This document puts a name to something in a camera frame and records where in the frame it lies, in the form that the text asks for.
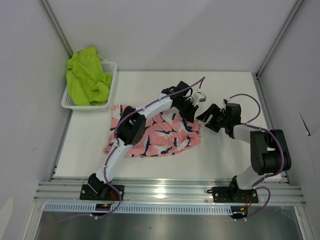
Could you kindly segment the pink shark print shorts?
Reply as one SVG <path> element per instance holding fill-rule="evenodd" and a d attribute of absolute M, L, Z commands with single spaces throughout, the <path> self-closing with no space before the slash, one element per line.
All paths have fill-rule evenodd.
<path fill-rule="evenodd" d="M 179 154 L 201 143 L 201 124 L 184 120 L 178 110 L 171 108 L 146 121 L 145 132 L 127 158 L 166 157 Z"/>

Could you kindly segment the lime green shorts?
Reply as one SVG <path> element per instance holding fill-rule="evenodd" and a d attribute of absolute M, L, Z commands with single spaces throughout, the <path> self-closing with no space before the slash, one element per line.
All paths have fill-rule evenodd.
<path fill-rule="evenodd" d="M 77 106 L 99 106 L 108 101 L 113 76 L 104 72 L 94 46 L 73 53 L 66 63 L 67 91 Z"/>

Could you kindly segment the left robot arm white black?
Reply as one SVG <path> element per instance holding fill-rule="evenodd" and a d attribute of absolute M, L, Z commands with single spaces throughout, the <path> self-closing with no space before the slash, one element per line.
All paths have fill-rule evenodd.
<path fill-rule="evenodd" d="M 125 154 L 138 144 L 146 131 L 146 123 L 157 114 L 176 108 L 183 120 L 194 122 L 195 113 L 199 108 L 195 100 L 189 100 L 187 93 L 192 87 L 202 85 L 204 77 L 192 85 L 180 81 L 177 86 L 171 86 L 161 91 L 161 94 L 150 103 L 134 108 L 128 106 L 122 112 L 120 120 L 114 129 L 114 143 L 108 153 L 105 163 L 88 177 L 82 185 L 81 200 L 107 200 L 111 190 L 122 199 L 120 190 L 111 182 L 116 166 L 123 160 Z"/>

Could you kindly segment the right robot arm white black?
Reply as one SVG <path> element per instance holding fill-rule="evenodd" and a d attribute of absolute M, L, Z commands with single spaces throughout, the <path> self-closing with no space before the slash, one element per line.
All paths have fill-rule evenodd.
<path fill-rule="evenodd" d="M 216 203 L 243 203 L 247 197 L 257 203 L 258 185 L 288 170 L 292 164 L 284 132 L 245 124 L 241 113 L 237 103 L 226 103 L 224 108 L 212 104 L 197 117 L 206 128 L 216 133 L 224 129 L 230 138 L 250 145 L 250 166 L 234 176 L 227 187 L 216 186 L 207 191 Z"/>

